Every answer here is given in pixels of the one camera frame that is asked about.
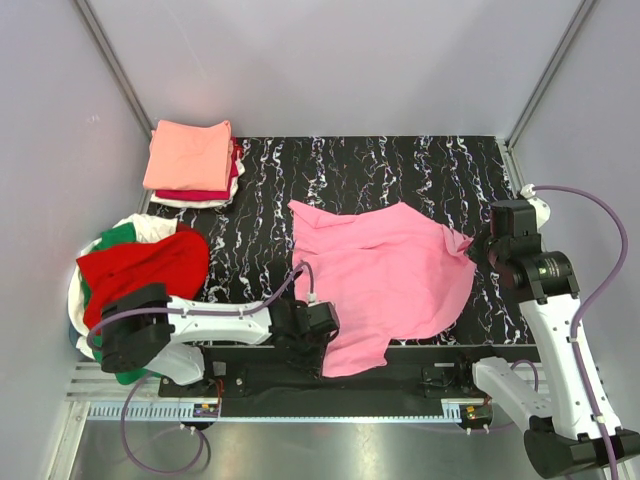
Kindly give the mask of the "folded magenta t shirt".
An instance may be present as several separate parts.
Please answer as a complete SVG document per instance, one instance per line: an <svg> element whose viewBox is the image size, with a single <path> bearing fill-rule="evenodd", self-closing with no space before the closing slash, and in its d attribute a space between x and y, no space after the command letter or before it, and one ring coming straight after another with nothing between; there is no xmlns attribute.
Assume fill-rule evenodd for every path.
<svg viewBox="0 0 640 480"><path fill-rule="evenodd" d="M236 139L232 139L233 152L231 155L232 165L227 188L224 191L205 191L205 190L156 190L154 194L167 200L179 201L222 201L230 200L237 190L238 178L244 173L242 157L244 149L236 143Z"/></svg>

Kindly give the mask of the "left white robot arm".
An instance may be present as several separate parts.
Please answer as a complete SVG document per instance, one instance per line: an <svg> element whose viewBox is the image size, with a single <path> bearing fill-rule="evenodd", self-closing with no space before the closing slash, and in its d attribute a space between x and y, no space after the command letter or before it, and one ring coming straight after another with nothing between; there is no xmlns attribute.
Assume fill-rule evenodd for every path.
<svg viewBox="0 0 640 480"><path fill-rule="evenodd" d="M154 283L103 308L94 350L106 373L146 370L203 396L214 388L216 372L198 342L267 345L289 361L318 363L339 331L334 305L314 295L308 302L274 295L246 304L202 303L171 296Z"/></svg>

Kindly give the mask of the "right aluminium frame post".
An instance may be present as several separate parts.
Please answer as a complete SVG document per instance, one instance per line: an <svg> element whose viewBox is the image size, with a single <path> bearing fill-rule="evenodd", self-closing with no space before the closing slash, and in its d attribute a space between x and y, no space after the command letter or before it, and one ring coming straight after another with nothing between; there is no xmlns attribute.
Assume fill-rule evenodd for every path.
<svg viewBox="0 0 640 480"><path fill-rule="evenodd" d="M548 89L551 87L558 71L571 52L578 36L598 5L598 0L581 0L578 3L576 10L569 20L522 112L518 116L514 127L505 138L505 145L508 150L514 149L522 137Z"/></svg>

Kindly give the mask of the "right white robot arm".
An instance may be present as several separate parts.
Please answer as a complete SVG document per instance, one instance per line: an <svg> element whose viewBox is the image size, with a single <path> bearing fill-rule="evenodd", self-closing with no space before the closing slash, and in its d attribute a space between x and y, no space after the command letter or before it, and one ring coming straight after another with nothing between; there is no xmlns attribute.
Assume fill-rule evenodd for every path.
<svg viewBox="0 0 640 480"><path fill-rule="evenodd" d="M639 454L639 434L626 429L602 388L581 325L577 280L568 258L545 252L538 234L492 234L467 250L505 281L534 333L549 395L543 397L500 357L468 362L454 371L466 396L481 391L497 401L523 434L539 476L552 479L607 467Z"/></svg>

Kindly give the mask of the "folded peach t shirt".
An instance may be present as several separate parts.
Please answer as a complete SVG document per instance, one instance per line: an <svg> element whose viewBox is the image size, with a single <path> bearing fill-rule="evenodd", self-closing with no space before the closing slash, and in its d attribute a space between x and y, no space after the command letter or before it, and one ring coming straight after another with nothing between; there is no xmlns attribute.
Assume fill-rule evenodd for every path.
<svg viewBox="0 0 640 480"><path fill-rule="evenodd" d="M210 127L161 120L152 134L144 188L225 190L231 172L231 137L228 120Z"/></svg>

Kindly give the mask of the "pink t shirt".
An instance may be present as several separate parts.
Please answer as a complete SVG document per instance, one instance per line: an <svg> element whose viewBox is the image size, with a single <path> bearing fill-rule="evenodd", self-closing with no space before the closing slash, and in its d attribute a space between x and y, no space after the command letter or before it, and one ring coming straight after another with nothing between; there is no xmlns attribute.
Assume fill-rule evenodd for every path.
<svg viewBox="0 0 640 480"><path fill-rule="evenodd" d="M334 304L338 336L328 345L322 373L357 374L386 364L393 340L434 337L451 327L471 294L475 263L470 237L405 203L338 215L299 201L293 216L298 300L314 292Z"/></svg>

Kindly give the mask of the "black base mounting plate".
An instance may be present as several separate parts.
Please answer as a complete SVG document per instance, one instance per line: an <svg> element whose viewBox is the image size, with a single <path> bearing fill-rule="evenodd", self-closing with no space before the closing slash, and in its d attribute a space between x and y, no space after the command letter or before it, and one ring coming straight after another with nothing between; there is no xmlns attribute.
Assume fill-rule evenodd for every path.
<svg viewBox="0 0 640 480"><path fill-rule="evenodd" d="M159 395L166 398L212 397L223 387L225 398L248 398L285 391L471 391L471 364L483 358L516 359L509 346L392 345L386 364L361 373L329 377L321 372L317 350L304 355L274 347L217 346L203 350L205 376L179 386L163 377Z"/></svg>

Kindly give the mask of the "red t shirt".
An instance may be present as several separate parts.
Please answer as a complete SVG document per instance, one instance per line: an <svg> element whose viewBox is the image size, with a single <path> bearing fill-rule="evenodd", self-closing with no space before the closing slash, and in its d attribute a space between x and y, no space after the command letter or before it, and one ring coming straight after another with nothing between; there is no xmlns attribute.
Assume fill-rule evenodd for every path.
<svg viewBox="0 0 640 480"><path fill-rule="evenodd" d="M209 272L209 245L195 230L178 231L155 243L124 243L77 260L91 292L83 315L92 328L104 307L148 284L169 295L193 299Z"/></svg>

